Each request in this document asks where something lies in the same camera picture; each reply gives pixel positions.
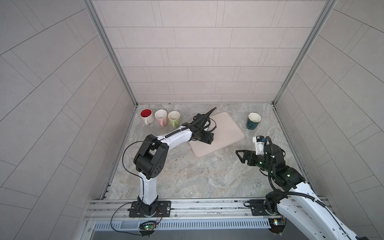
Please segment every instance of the black cable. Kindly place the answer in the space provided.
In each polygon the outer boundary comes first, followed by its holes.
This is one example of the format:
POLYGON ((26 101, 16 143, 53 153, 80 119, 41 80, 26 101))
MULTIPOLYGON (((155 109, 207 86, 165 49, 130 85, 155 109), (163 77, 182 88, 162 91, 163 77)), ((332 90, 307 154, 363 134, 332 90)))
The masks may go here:
POLYGON ((268 177, 267 174, 265 174, 265 173, 262 172, 262 169, 261 169, 261 168, 259 168, 259 171, 260 171, 264 176, 268 177))
POLYGON ((116 230, 113 226, 112 226, 112 219, 113 219, 113 216, 115 216, 115 213, 121 208, 121 207, 123 207, 123 206, 125 206, 125 205, 127 205, 127 204, 131 204, 132 202, 127 202, 126 204, 123 204, 123 205, 121 205, 114 213, 113 213, 113 215, 112 215, 112 217, 111 217, 111 221, 109 222, 109 224, 111 225, 111 228, 113 229, 113 230, 115 230, 116 232, 123 232, 123 233, 127 233, 127 234, 131 234, 131 235, 135 235, 135 236, 141 236, 141 234, 134 234, 134 233, 130 233, 130 232, 124 232, 124 231, 118 231, 118 230, 116 230))
MULTIPOLYGON (((266 136, 266 137, 265 137, 264 146, 265 146, 265 144, 266 144, 267 141, 269 141, 269 144, 270 144, 270 146, 271 146, 271 157, 272 157, 272 156, 274 156, 274 154, 273 154, 273 148, 272 148, 272 141, 271 141, 271 138, 270 138, 269 136, 266 136)), ((271 174, 271 171, 272 171, 272 165, 273 165, 273 164, 271 164, 271 166, 269 167, 268 181, 269 181, 269 184, 271 185, 272 189, 273 189, 275 192, 277 192, 277 193, 279 193, 279 194, 282 194, 282 195, 295 195, 295 196, 306 197, 306 198, 311 199, 311 200, 314 201, 315 203, 317 203, 317 204, 319 204, 320 206, 322 206, 323 208, 325 208, 325 209, 329 212, 329 214, 333 217, 333 219, 336 221, 336 223, 339 225, 339 228, 344 232, 344 234, 347 234, 347 233, 344 231, 344 229, 341 227, 341 225, 339 224, 339 222, 336 220, 336 218, 333 216, 333 214, 331 213, 331 211, 326 207, 326 205, 325 205, 322 201, 320 201, 320 200, 316 200, 316 201, 315 201, 315 198, 314 198, 314 197, 312 197, 312 196, 310 196, 310 195, 308 195, 308 194, 301 193, 301 192, 289 192, 289 191, 288 191, 288 192, 280 192, 280 191, 278 191, 278 190, 273 186, 272 179, 271 179, 271 175, 272 175, 272 174, 271 174)))

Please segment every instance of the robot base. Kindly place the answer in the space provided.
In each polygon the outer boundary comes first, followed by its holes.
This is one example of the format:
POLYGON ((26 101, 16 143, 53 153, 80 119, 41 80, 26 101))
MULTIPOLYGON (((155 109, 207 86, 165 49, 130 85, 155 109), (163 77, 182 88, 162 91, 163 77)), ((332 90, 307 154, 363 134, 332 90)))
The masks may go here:
POLYGON ((151 205, 147 205, 141 202, 140 198, 137 198, 137 200, 131 205, 133 211, 129 212, 129 217, 155 217, 158 208, 162 217, 170 216, 171 201, 157 201, 156 199, 151 205))

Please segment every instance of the tiled wall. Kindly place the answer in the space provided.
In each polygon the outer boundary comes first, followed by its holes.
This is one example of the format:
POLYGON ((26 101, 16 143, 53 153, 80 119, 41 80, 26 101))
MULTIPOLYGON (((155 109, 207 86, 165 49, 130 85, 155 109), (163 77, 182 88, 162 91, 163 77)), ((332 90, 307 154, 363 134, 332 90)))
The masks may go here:
POLYGON ((133 103, 81 0, 2 0, 0 22, 0 239, 68 240, 133 103))
POLYGON ((384 2, 339 0, 277 109, 318 194, 384 239, 384 2))
POLYGON ((93 1, 138 102, 271 102, 325 1, 93 1))

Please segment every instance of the gray marble surface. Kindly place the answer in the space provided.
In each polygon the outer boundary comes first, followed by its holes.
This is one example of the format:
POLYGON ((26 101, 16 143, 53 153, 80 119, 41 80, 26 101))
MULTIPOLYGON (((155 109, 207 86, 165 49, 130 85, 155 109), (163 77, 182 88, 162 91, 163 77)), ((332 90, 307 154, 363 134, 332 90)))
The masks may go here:
MULTIPOLYGON (((140 112, 149 108, 156 112, 164 109, 168 113, 179 111, 182 123, 191 122, 197 113, 206 113, 213 107, 212 113, 228 112, 241 130, 245 138, 228 147, 218 150, 206 157, 196 158, 187 142, 172 149, 167 156, 163 171, 157 177, 157 194, 161 199, 170 198, 221 198, 221 197, 264 197, 272 191, 268 178, 263 176, 258 167, 242 164, 235 154, 236 150, 255 150, 252 137, 270 136, 273 143, 286 151, 287 165, 299 170, 291 153, 285 136, 276 119, 272 105, 269 103, 233 103, 233 104, 143 104, 139 105, 128 135, 126 147, 153 134, 155 136, 169 133, 173 128, 168 125, 161 128, 156 120, 146 126, 140 112), (245 126, 249 113, 258 113, 262 120, 255 130, 245 126)), ((124 156, 126 167, 137 173, 133 157, 141 143, 132 145, 124 156)), ((139 177, 124 170, 121 159, 115 172, 108 199, 137 199, 139 194, 139 177)))

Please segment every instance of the metal vent grille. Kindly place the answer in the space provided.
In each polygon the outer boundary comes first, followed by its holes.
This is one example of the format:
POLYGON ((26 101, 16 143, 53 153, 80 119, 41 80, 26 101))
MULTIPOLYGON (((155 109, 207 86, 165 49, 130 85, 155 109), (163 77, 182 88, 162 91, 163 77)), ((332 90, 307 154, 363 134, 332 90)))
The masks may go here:
MULTIPOLYGON (((112 221, 119 231, 137 231, 143 220, 112 221)), ((268 219, 171 219, 163 220, 156 230, 193 230, 193 229, 252 229, 271 228, 268 219)), ((109 221, 96 221, 94 231, 113 231, 109 221)))

